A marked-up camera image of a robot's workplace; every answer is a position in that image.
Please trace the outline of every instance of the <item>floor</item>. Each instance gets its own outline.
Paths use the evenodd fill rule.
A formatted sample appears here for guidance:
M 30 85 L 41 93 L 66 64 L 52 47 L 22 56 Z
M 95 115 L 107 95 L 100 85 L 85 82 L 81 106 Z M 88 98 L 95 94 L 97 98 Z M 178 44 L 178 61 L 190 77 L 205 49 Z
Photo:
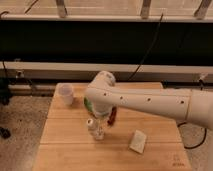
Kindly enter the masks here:
M 0 138 L 1 171 L 32 170 L 50 103 L 51 97 L 15 96 L 8 106 L 1 106 L 0 125 L 12 133 L 7 140 Z M 180 133 L 185 145 L 191 146 L 202 139 L 203 129 L 188 124 Z M 201 147 L 187 150 L 193 171 L 203 171 L 210 132 L 207 135 Z

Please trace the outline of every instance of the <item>white cup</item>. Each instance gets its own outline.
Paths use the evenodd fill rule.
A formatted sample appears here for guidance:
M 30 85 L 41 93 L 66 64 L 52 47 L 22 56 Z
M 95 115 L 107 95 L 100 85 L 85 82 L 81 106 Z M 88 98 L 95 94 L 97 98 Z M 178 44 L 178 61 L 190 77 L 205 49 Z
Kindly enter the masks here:
M 74 89 L 72 84 L 63 83 L 59 85 L 58 95 L 66 105 L 71 105 L 74 99 Z

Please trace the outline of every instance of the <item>wooden table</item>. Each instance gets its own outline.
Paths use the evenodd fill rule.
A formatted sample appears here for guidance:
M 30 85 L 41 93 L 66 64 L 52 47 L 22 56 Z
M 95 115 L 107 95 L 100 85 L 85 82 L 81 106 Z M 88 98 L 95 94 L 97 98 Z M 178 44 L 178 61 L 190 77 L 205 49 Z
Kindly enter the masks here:
M 83 105 L 87 84 L 74 83 L 75 100 L 67 107 L 56 92 L 34 165 L 34 171 L 191 171 L 174 120 L 118 108 L 104 141 L 87 131 Z M 160 83 L 117 83 L 123 88 L 162 88 Z M 135 130 L 147 135 L 144 153 L 128 148 Z

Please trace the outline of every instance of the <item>black cable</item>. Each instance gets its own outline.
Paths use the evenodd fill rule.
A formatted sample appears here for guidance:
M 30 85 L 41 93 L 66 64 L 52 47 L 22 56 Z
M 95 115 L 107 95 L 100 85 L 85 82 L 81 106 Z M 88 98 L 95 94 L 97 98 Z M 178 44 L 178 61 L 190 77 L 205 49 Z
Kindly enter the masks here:
M 32 9 L 32 7 L 38 2 L 39 0 L 35 0 L 35 1 L 33 1 L 31 4 L 30 4 L 30 6 L 25 10 L 25 14 L 27 14 L 31 9 Z
M 178 127 L 182 126 L 182 125 L 186 125 L 188 124 L 187 122 L 183 122 L 183 123 L 180 123 L 178 124 Z M 185 149 L 189 149 L 189 150 L 192 150 L 192 149 L 195 149 L 195 148 L 198 148 L 200 147 L 201 145 L 203 145 L 203 143 L 206 141 L 206 137 L 207 137 L 207 129 L 205 128 L 204 129 L 204 135 L 203 135 L 203 138 L 201 140 L 201 142 L 199 142 L 198 144 L 194 145 L 194 146 L 184 146 Z
M 161 17 L 160 17 L 160 20 L 158 22 L 158 25 L 157 25 L 157 28 L 156 28 L 156 31 L 155 31 L 155 34 L 154 34 L 154 37 L 153 37 L 153 40 L 149 46 L 149 48 L 147 49 L 145 55 L 142 57 L 141 61 L 139 62 L 138 64 L 138 67 L 136 68 L 136 70 L 130 75 L 130 77 L 127 79 L 127 81 L 130 81 L 134 76 L 135 74 L 138 72 L 138 70 L 140 69 L 141 65 L 144 64 L 145 60 L 148 58 L 152 48 L 154 47 L 157 39 L 158 39 L 158 35 L 159 35 L 159 30 L 160 30 L 160 26 L 161 26 L 161 22 L 163 20 L 163 14 L 161 14 Z
M 4 14 L 9 14 L 10 12 L 9 11 L 3 11 L 3 12 L 1 12 L 0 13 L 0 20 L 2 19 L 2 16 L 4 15 Z
M 4 60 L 2 60 L 2 65 L 3 65 L 3 68 L 4 68 L 4 75 L 5 75 L 5 78 L 7 79 L 7 82 L 10 83 L 9 76 L 8 76 L 8 72 L 7 72 L 7 68 L 5 67 Z
M 200 83 L 200 90 L 202 91 L 203 87 L 204 87 L 204 82 L 203 82 L 203 80 L 199 80 L 199 83 Z M 180 123 L 180 124 L 178 124 L 178 127 L 180 127 L 182 125 L 186 125 L 186 124 L 187 124 L 187 122 Z M 206 141 L 206 137 L 207 137 L 207 129 L 205 128 L 204 129 L 203 139 L 201 140 L 201 142 L 199 142 L 197 145 L 194 145 L 194 146 L 184 146 L 184 148 L 185 149 L 189 149 L 189 150 L 198 148 L 201 145 L 203 145 L 203 143 Z

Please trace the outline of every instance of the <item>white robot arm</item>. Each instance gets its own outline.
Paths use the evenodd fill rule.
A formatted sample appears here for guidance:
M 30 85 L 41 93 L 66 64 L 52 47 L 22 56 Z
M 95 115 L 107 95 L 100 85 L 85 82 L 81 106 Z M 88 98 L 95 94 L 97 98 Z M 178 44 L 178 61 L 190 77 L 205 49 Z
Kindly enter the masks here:
M 120 106 L 213 129 L 213 93 L 189 89 L 121 89 L 114 87 L 112 73 L 101 71 L 89 84 L 85 96 L 92 103 L 96 117 L 111 113 Z M 213 169 L 213 142 L 206 171 Z

